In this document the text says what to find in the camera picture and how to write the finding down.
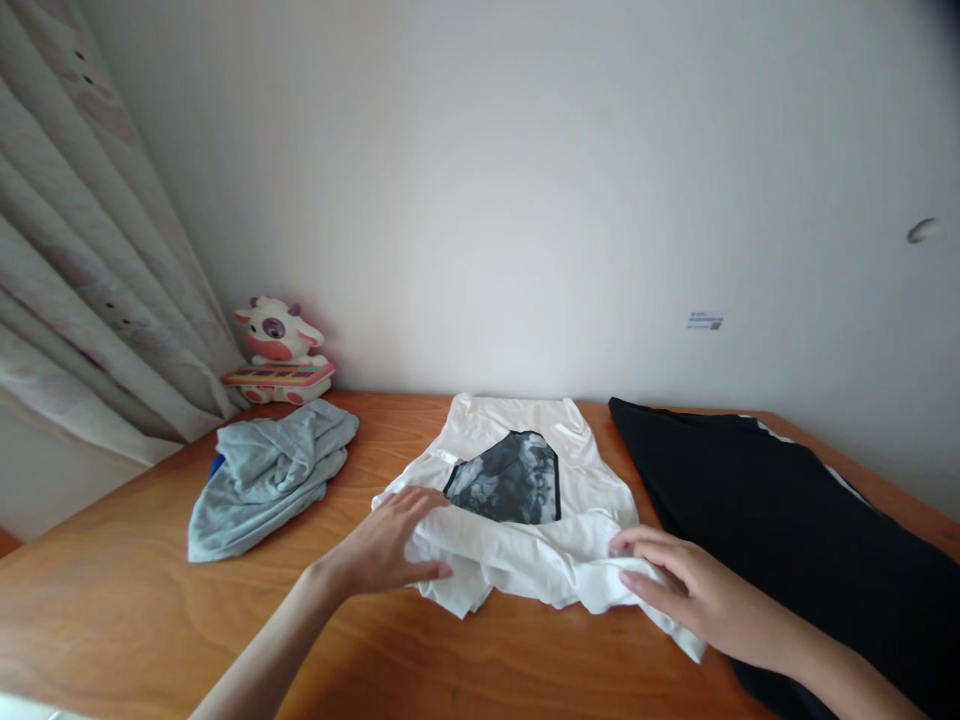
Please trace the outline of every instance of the cow toy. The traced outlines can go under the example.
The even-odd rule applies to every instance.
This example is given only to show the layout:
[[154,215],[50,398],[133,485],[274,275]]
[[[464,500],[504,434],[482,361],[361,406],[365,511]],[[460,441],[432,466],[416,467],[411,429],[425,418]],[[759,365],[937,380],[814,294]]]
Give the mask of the cow toy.
[[266,295],[250,298],[249,310],[233,314],[249,326],[247,342],[255,353],[253,365],[223,376],[255,403],[271,400],[302,405],[330,388],[336,366],[310,351],[323,344],[323,334],[300,317],[300,305],[288,306]]

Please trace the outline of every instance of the white curtain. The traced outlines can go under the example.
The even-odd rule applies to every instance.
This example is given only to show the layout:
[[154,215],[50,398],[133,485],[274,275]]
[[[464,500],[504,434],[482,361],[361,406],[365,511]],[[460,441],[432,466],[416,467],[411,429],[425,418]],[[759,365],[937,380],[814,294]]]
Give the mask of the white curtain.
[[0,388],[153,464],[243,358],[98,58],[70,0],[0,0]]

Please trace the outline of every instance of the right hand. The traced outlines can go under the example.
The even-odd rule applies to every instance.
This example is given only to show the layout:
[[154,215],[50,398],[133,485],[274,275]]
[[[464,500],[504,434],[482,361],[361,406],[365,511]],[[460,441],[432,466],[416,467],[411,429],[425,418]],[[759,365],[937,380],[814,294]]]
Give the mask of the right hand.
[[789,673],[792,647],[813,626],[768,597],[703,548],[646,525],[610,541],[666,569],[686,586],[674,591],[655,580],[621,571],[620,580],[642,600],[669,615],[701,640],[750,665]]

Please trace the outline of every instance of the finger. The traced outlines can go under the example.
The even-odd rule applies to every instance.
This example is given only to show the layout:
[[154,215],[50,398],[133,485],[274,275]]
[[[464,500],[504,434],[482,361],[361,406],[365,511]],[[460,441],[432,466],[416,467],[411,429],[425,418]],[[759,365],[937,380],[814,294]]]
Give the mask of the finger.
[[397,495],[399,494],[399,492],[395,492],[387,495],[384,501],[380,503],[380,507],[390,507],[391,505],[394,505],[397,502]]
[[443,580],[453,577],[453,568],[444,562],[412,563],[403,572],[403,584],[412,585],[415,582]]
[[414,505],[405,512],[406,521],[405,525],[413,531],[421,520],[426,517],[427,513],[438,507],[446,507],[450,504],[450,501],[444,497],[443,493],[437,491],[426,491],[420,494],[417,497]]
[[417,485],[407,485],[404,488],[400,488],[400,490],[394,496],[396,500],[394,501],[393,504],[397,508],[397,510],[402,511],[407,507],[409,507],[410,504],[413,502],[411,498],[415,498],[417,494],[422,491],[423,491],[423,488]]
[[688,588],[692,569],[689,563],[689,551],[679,544],[666,544],[653,540],[637,540],[633,544],[633,554],[661,568],[666,568]]
[[639,525],[635,528],[628,528],[617,533],[610,541],[610,547],[613,550],[623,550],[630,547],[637,540],[655,540],[657,542],[678,542],[678,538],[668,532],[659,530],[649,525]]
[[687,607],[690,603],[688,598],[671,592],[656,580],[629,570],[620,571],[620,582],[626,586],[627,590],[651,607],[656,608],[664,615],[669,615],[677,622],[684,624],[684,617],[687,614]]
[[400,500],[397,502],[397,509],[406,512],[410,508],[419,502],[420,498],[424,496],[439,495],[443,497],[443,493],[439,490],[433,488],[420,487],[419,485],[408,485],[404,490],[409,490]]

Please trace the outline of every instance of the clothing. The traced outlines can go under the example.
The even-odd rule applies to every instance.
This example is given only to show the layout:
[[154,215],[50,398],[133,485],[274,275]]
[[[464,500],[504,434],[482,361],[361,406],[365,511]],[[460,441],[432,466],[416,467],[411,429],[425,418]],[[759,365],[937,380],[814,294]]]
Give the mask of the clothing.
[[[610,400],[664,527],[860,653],[931,718],[960,717],[960,567],[757,420]],[[790,720],[834,717],[806,688],[733,661]]]
[[407,485],[436,488],[453,502],[417,526],[406,556],[453,568],[453,578],[418,587],[457,617],[476,611],[494,587],[558,609],[581,602],[595,614],[639,605],[700,661],[702,641],[620,582],[622,568],[667,581],[644,560],[610,557],[613,536],[639,524],[637,509],[572,400],[457,395],[440,436],[373,507]]
[[207,482],[213,480],[213,476],[217,474],[217,470],[223,465],[224,460],[226,460],[226,458],[220,453],[217,453],[217,456],[213,459],[213,463],[210,465],[210,474],[207,476]]
[[323,498],[347,461],[359,420],[314,400],[281,420],[220,428],[224,462],[200,493],[188,531],[190,562],[242,555]]

